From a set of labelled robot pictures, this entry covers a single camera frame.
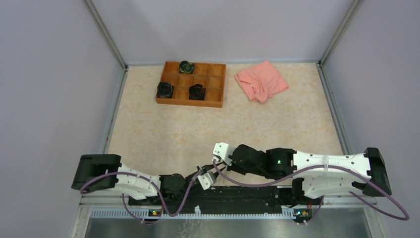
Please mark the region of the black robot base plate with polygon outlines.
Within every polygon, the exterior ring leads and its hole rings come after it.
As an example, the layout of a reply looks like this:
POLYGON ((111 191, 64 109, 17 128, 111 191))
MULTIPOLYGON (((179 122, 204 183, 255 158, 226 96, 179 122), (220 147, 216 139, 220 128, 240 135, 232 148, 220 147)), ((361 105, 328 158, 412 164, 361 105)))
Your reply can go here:
POLYGON ((279 214, 283 206, 319 204, 320 198, 307 198, 292 188, 214 186, 203 190, 200 185, 195 185, 180 213, 192 214, 198 206, 203 214, 279 214))

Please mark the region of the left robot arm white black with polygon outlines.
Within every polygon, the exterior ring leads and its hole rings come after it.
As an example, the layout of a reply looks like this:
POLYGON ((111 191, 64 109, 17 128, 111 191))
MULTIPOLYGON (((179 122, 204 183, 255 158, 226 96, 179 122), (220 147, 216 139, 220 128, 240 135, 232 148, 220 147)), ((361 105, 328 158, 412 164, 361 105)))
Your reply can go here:
POLYGON ((213 165, 205 165, 187 177, 181 174, 152 176, 129 168, 119 155, 88 154, 80 157, 71 188, 82 194, 118 191, 153 205, 160 197, 171 201, 182 198, 187 191, 209 189, 218 177, 213 169, 213 165))

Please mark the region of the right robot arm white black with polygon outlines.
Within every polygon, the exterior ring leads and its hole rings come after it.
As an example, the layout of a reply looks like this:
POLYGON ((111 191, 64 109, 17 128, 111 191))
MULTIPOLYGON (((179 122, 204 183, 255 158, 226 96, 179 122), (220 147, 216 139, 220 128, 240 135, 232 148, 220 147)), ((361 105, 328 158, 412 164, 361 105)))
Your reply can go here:
POLYGON ((311 154, 294 149, 258 151, 241 144, 229 146, 222 154, 228 169, 283 181, 293 180, 290 197, 296 204, 329 194, 345 192, 370 197, 391 195, 384 159, 377 148, 368 147, 354 155, 311 154))

